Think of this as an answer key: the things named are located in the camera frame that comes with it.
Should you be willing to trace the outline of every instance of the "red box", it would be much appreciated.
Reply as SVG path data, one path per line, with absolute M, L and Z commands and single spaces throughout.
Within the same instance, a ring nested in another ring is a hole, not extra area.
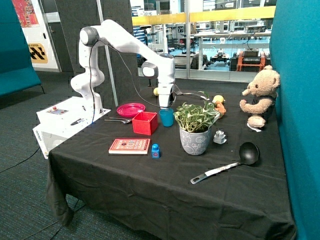
M 151 135 L 158 127 L 158 114 L 141 111 L 132 119 L 132 126 L 136 134 Z

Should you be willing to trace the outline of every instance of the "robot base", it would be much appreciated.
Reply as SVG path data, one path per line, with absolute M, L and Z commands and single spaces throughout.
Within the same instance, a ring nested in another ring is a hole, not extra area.
M 93 119 L 83 102 L 83 97 L 73 96 L 36 113 L 40 124 L 33 128 L 33 133 L 45 159 L 48 159 L 49 151 L 111 111 L 103 109 L 95 113 Z

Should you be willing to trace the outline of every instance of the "yellow ball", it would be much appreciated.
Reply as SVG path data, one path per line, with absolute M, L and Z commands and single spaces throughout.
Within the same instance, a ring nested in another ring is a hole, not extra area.
M 213 98 L 213 103 L 215 103 L 216 101 L 219 101 L 220 103 L 224 103 L 225 102 L 225 99 L 224 99 L 224 97 L 223 96 L 221 96 L 221 95 L 216 95 L 216 96 L 214 96 L 214 98 Z
M 159 93 L 158 93 L 158 88 L 156 87 L 155 89 L 153 89 L 153 94 L 155 96 L 159 96 Z

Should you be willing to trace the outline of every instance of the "red book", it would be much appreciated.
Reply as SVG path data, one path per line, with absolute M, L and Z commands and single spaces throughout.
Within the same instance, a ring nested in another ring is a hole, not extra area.
M 150 138 L 116 138 L 109 148 L 110 154 L 147 154 Z

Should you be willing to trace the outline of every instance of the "blue cup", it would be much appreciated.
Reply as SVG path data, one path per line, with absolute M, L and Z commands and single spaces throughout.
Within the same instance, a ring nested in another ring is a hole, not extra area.
M 174 110 L 172 108 L 161 109 L 159 115 L 161 122 L 165 127 L 171 127 L 174 124 Z

